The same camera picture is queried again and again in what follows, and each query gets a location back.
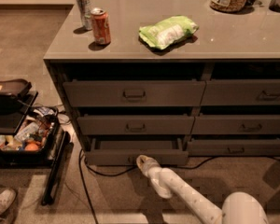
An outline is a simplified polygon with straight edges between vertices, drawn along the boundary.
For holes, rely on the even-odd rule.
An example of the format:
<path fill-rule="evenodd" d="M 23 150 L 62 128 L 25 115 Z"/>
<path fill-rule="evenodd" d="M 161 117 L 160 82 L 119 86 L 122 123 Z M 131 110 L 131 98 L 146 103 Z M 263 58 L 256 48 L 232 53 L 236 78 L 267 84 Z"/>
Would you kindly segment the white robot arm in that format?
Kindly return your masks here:
<path fill-rule="evenodd" d="M 247 193 L 230 194 L 219 208 L 173 170 L 162 168 L 155 159 L 140 155 L 136 164 L 162 198 L 170 199 L 176 194 L 202 224 L 269 224 L 261 204 Z"/>

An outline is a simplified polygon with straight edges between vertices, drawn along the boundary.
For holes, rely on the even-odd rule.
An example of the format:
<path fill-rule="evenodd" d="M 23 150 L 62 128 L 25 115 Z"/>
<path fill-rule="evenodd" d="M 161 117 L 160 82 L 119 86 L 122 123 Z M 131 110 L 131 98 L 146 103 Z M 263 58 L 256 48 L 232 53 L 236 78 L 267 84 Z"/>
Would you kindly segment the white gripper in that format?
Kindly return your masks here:
<path fill-rule="evenodd" d="M 147 178 L 155 178 L 157 173 L 161 171 L 159 163 L 146 155 L 139 155 L 136 159 L 136 164 L 142 173 Z"/>

